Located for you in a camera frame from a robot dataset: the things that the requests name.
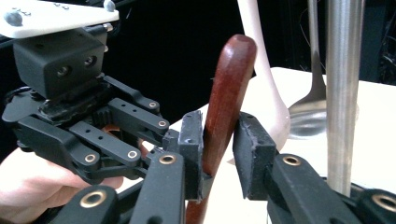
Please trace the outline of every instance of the silver ladle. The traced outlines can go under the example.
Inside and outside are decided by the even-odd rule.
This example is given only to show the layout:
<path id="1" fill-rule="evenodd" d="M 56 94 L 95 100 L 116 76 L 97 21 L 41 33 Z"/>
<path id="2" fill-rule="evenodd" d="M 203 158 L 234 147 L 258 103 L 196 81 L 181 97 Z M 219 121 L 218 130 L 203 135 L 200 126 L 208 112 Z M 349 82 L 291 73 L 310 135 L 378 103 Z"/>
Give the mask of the silver ladle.
<path id="1" fill-rule="evenodd" d="M 326 85 L 320 67 L 317 0 L 308 0 L 308 15 L 312 85 L 304 98 L 289 107 L 290 139 L 326 136 Z"/>

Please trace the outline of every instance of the brass grommet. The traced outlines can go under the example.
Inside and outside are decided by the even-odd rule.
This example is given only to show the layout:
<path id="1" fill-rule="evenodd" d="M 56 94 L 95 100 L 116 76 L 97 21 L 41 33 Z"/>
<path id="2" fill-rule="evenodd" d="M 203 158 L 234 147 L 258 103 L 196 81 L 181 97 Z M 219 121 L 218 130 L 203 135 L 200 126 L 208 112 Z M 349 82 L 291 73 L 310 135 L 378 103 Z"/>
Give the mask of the brass grommet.
<path id="1" fill-rule="evenodd" d="M 301 164 L 301 161 L 293 156 L 287 156 L 283 158 L 283 162 L 287 165 L 298 166 Z"/>
<path id="2" fill-rule="evenodd" d="M 93 155 L 93 154 L 89 154 L 89 155 L 87 155 L 87 156 L 85 157 L 85 161 L 86 161 L 86 162 L 93 162 L 93 161 L 95 161 L 95 159 L 96 159 L 96 156 Z"/>
<path id="3" fill-rule="evenodd" d="M 166 126 L 166 121 L 160 121 L 158 122 L 158 125 L 160 125 L 161 127 Z"/>
<path id="4" fill-rule="evenodd" d="M 375 194 L 372 196 L 373 201 L 384 209 L 396 213 L 396 199 L 385 194 Z"/>
<path id="5" fill-rule="evenodd" d="M 85 208 L 92 208 L 104 202 L 105 199 L 106 192 L 103 190 L 96 190 L 82 197 L 81 201 L 79 201 L 79 205 Z"/>
<path id="6" fill-rule="evenodd" d="M 128 157 L 129 157 L 129 158 L 133 159 L 133 158 L 135 158 L 136 156 L 137 156 L 137 152 L 135 152 L 135 151 L 130 151 L 130 152 L 128 152 Z"/>
<path id="7" fill-rule="evenodd" d="M 160 157 L 160 163 L 168 165 L 176 161 L 176 157 L 173 155 L 163 155 Z"/>

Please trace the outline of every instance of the red wooden handle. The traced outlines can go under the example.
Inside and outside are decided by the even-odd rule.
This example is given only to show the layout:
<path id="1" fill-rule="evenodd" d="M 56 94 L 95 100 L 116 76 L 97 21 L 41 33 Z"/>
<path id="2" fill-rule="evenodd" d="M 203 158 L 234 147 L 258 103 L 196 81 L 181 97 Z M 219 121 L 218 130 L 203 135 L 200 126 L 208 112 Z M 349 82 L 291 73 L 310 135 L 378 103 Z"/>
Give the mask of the red wooden handle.
<path id="1" fill-rule="evenodd" d="M 245 35 L 231 37 L 219 56 L 218 67 L 204 132 L 204 172 L 215 176 L 230 142 L 241 105 L 253 73 L 256 44 Z M 189 203 L 186 223 L 203 223 L 208 196 L 200 203 Z"/>

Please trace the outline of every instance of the human hand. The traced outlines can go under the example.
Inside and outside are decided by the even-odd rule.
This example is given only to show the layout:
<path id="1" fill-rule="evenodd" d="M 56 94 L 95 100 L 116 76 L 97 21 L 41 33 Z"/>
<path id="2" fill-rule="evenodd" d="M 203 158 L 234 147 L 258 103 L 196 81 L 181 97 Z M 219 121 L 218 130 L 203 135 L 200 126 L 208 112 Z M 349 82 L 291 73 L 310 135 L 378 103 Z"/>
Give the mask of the human hand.
<path id="1" fill-rule="evenodd" d="M 71 171 L 17 148 L 0 165 L 0 218 L 29 223 L 48 208 L 66 204 L 88 183 Z M 122 177 L 105 179 L 101 185 L 114 189 Z"/>

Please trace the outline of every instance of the stainless steel rod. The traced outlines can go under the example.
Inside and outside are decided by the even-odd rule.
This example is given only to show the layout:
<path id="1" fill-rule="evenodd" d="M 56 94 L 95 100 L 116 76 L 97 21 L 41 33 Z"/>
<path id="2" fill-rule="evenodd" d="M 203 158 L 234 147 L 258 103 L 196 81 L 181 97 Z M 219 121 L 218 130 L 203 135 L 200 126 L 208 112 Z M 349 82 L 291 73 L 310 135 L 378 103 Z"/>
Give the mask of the stainless steel rod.
<path id="1" fill-rule="evenodd" d="M 364 0 L 327 1 L 328 184 L 350 194 Z"/>

